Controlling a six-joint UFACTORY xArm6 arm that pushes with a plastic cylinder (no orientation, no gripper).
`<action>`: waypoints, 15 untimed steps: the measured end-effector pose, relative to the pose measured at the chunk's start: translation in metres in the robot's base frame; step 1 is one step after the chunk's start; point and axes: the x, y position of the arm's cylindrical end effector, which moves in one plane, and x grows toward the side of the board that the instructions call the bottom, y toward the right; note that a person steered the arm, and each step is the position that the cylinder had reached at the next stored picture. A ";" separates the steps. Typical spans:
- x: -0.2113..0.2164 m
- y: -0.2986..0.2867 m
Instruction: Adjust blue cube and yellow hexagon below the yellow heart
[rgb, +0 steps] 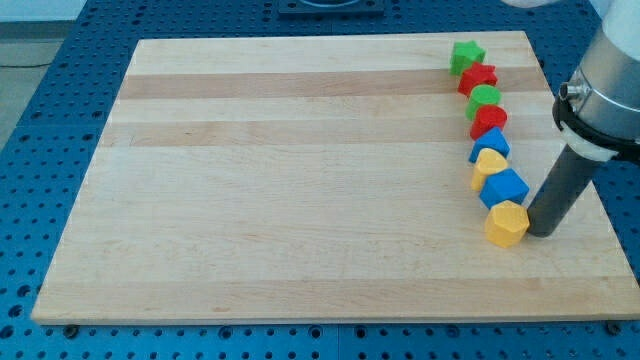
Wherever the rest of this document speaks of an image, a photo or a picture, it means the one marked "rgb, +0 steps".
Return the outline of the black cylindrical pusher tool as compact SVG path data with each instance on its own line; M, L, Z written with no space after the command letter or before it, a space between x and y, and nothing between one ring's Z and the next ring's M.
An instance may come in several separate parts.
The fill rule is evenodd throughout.
M599 161L585 158L566 145L527 209L528 232L536 237L551 235L599 168Z

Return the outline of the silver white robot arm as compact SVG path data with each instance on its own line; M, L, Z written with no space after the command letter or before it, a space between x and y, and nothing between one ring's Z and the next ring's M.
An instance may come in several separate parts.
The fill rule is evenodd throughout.
M529 233L551 235L597 170L639 161L639 2L610 1L552 108L565 147L528 207Z

